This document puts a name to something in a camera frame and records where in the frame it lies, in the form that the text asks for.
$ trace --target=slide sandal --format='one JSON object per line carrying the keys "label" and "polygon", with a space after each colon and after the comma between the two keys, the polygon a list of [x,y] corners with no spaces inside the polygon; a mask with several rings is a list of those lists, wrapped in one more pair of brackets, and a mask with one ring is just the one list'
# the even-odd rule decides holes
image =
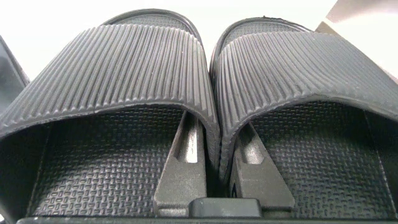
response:
{"label": "slide sandal", "polygon": [[245,21],[211,63],[231,196],[265,217],[396,219],[398,86],[341,37],[279,19],[289,30],[225,44]]}
{"label": "slide sandal", "polygon": [[28,83],[28,77],[0,36],[0,114]]}
{"label": "slide sandal", "polygon": [[0,213],[10,223],[185,217],[206,197],[204,142],[219,151],[220,131],[205,54],[196,33],[145,24],[164,16],[160,25],[195,30],[186,18],[143,12],[159,13],[82,32],[0,117]]}

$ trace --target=ribbed texture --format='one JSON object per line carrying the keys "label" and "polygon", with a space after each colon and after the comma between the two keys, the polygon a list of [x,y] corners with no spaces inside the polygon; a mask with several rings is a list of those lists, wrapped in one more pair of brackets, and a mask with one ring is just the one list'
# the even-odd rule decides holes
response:
{"label": "ribbed texture", "polygon": [[215,78],[223,132],[221,179],[238,130],[252,117],[288,103],[342,101],[397,119],[398,86],[349,42],[328,34],[240,37],[223,49]]}
{"label": "ribbed texture", "polygon": [[283,31],[303,31],[301,27],[294,27],[289,22],[282,22],[280,19],[264,19],[264,21],[245,22],[235,27],[226,36],[221,49],[228,45],[232,40],[243,35],[257,34],[262,32],[283,32]]}
{"label": "ribbed texture", "polygon": [[219,127],[205,56],[188,32],[100,26],[82,32],[0,117],[0,138],[34,124],[133,105],[173,105],[206,128],[211,154]]}
{"label": "ribbed texture", "polygon": [[310,32],[309,29],[293,22],[268,17],[244,19],[230,25],[218,39],[216,48],[211,58],[210,77],[213,90],[215,89],[215,74],[218,73],[218,58],[225,46],[227,46],[234,39],[237,39],[243,35],[283,31]]}

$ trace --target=white background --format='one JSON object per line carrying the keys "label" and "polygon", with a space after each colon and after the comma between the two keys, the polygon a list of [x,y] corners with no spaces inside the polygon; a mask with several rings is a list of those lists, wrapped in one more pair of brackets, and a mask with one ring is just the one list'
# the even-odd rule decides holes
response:
{"label": "white background", "polygon": [[281,17],[316,29],[336,0],[303,1],[13,1],[0,2],[0,35],[33,80],[81,31],[136,9],[159,8],[186,16],[197,27],[208,63],[221,33],[250,17]]}

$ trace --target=textured footbed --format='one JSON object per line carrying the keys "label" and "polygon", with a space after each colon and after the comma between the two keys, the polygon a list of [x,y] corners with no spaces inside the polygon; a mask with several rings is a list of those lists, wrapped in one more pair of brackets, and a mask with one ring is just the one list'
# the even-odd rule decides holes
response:
{"label": "textured footbed", "polygon": [[252,124],[295,198],[295,218],[396,217],[363,110],[316,101]]}
{"label": "textured footbed", "polygon": [[182,113],[140,107],[53,123],[27,216],[154,216]]}

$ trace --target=white surface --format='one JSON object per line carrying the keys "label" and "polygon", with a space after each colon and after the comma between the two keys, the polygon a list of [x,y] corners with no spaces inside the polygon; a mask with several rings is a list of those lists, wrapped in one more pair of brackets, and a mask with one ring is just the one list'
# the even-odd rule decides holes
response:
{"label": "white surface", "polygon": [[336,0],[297,1],[12,1],[0,4],[0,35],[33,80],[81,31],[121,13],[159,8],[180,13],[197,27],[208,63],[218,37],[250,17],[281,17],[316,29]]}
{"label": "white surface", "polygon": [[398,78],[398,1],[339,0],[327,18],[340,36]]}

